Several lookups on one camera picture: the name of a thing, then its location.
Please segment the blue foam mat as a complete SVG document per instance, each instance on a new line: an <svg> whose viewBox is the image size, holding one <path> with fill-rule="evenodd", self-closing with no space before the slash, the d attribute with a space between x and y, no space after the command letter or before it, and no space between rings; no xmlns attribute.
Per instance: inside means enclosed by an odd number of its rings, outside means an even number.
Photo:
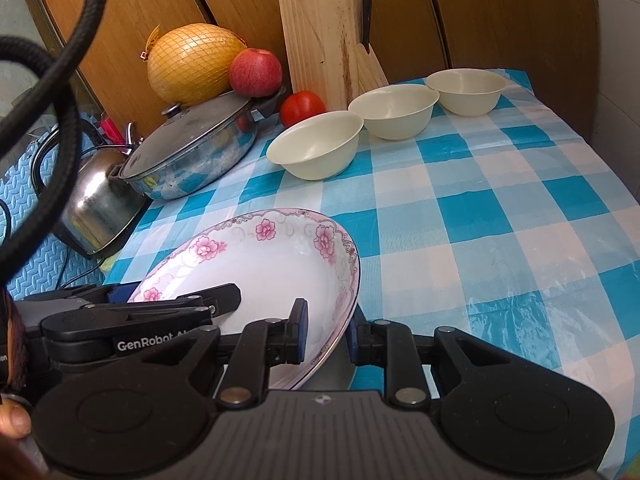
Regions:
<svg viewBox="0 0 640 480"><path fill-rule="evenodd" d="M78 179L82 137L92 136L93 144L105 146L98 127L89 119L81 117L76 124L78 131L73 140L66 133L55 129L47 140L52 145L61 144L58 158L51 174L48 186L43 186L39 200L24 222L6 236L1 245L1 287L8 288L21 268L28 263L32 255L53 231L56 222L62 216L62 210L70 199L70 193Z"/></svg>

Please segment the yellow pomelo in net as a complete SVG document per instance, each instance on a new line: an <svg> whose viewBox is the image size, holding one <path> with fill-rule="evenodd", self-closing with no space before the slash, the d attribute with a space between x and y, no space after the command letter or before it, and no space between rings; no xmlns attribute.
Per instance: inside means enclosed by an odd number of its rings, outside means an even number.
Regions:
<svg viewBox="0 0 640 480"><path fill-rule="evenodd" d="M140 58L152 90L163 101L191 106L230 88L231 63L246 48L232 30L212 24L193 23L166 34L156 26Z"/></svg>

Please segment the black scissors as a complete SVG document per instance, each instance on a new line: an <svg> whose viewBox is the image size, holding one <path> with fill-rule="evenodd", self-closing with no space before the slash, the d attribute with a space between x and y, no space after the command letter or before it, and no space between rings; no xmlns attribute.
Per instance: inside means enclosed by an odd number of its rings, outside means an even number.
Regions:
<svg viewBox="0 0 640 480"><path fill-rule="evenodd" d="M370 31L371 31L371 14L372 14L372 0L362 0L362 31L361 31L361 44L364 50L370 52Z"/></svg>

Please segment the steel kettle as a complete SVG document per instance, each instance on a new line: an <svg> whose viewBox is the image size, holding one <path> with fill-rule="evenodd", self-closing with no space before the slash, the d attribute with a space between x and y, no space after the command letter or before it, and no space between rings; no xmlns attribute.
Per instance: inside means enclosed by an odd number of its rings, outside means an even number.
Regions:
<svg viewBox="0 0 640 480"><path fill-rule="evenodd" d="M105 259L122 249L151 203L118 176L138 146L127 136L122 144L82 152L75 186L52 232L86 259Z"/></svg>

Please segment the deep plate with pink flowers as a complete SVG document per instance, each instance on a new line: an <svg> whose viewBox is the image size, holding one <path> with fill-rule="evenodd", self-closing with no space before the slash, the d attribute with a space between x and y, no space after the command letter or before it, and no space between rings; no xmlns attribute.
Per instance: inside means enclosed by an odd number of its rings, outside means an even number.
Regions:
<svg viewBox="0 0 640 480"><path fill-rule="evenodd" d="M297 298L308 304L305 359L270 373L273 389L298 389L320 370L354 314L360 261L350 235L333 219L307 209L241 214L194 235L162 260L130 301L175 299L233 283L239 307L218 326L239 333L262 318L285 318Z"/></svg>

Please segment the blue checked tablecloth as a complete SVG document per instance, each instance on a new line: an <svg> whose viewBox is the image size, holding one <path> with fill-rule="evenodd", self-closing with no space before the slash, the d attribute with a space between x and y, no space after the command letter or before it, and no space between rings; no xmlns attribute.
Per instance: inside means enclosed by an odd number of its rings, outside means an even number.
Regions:
<svg viewBox="0 0 640 480"><path fill-rule="evenodd" d="M200 192L150 207L107 281L141 280L208 226L271 207L334 218L361 261L360 304L428 333L467 330L599 391L616 431L602 464L619 477L639 459L639 206L527 76L507 75L485 116L434 110L414 139L362 136L349 167L296 179L254 148Z"/></svg>

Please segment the wooden knife block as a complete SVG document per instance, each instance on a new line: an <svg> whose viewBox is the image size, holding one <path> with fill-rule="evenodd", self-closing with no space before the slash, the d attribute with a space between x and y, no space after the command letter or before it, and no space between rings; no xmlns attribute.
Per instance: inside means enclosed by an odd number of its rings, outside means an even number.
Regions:
<svg viewBox="0 0 640 480"><path fill-rule="evenodd" d="M388 80L373 47L362 42L362 0L279 0L295 92L314 92L328 110L344 110Z"/></svg>

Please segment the red tomato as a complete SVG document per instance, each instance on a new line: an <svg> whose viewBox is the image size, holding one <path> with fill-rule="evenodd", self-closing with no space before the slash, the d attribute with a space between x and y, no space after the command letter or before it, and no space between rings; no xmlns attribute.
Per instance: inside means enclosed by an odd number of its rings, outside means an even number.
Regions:
<svg viewBox="0 0 640 480"><path fill-rule="evenodd" d="M303 90L291 94L280 107L280 122L284 128L290 128L307 118L326 112L320 96L314 92Z"/></svg>

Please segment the cream bowl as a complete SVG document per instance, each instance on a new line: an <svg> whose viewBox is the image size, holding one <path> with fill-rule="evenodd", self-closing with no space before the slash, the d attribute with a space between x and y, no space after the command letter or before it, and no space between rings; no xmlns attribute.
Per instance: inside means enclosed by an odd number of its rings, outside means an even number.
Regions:
<svg viewBox="0 0 640 480"><path fill-rule="evenodd" d="M425 84L391 84L363 93L348 106L371 136L385 141L412 139L432 118L439 92Z"/></svg>
<svg viewBox="0 0 640 480"><path fill-rule="evenodd" d="M506 88L506 78L478 68L440 70L428 75L425 83L439 93L441 107L464 117L483 116L491 112Z"/></svg>
<svg viewBox="0 0 640 480"><path fill-rule="evenodd" d="M363 119L349 110L327 112L280 133L266 157L292 176L324 180L344 171L355 158Z"/></svg>

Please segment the red apple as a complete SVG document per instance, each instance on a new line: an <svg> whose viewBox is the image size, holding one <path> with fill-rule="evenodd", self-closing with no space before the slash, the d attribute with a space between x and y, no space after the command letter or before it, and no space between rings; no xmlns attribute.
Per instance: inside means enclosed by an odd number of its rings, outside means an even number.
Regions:
<svg viewBox="0 0 640 480"><path fill-rule="evenodd" d="M231 88L241 96L271 96L280 89L282 79L280 61L265 49L247 48L240 52L230 65Z"/></svg>

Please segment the steel pan with glass lid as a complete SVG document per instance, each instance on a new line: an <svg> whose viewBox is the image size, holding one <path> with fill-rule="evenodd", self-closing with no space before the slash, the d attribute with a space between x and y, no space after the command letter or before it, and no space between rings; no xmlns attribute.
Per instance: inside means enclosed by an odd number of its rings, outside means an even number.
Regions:
<svg viewBox="0 0 640 480"><path fill-rule="evenodd" d="M285 88L250 99L229 91L198 105L165 108L165 122L112 171L151 200L175 200L226 174L252 148Z"/></svg>

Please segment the white plate with red flowers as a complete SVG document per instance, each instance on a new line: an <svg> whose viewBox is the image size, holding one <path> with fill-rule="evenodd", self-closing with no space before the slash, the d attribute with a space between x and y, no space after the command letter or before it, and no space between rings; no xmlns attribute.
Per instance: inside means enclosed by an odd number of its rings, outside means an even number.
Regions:
<svg viewBox="0 0 640 480"><path fill-rule="evenodd" d="M303 391L348 390L356 373L350 360L347 342L342 338L331 355L301 387Z"/></svg>

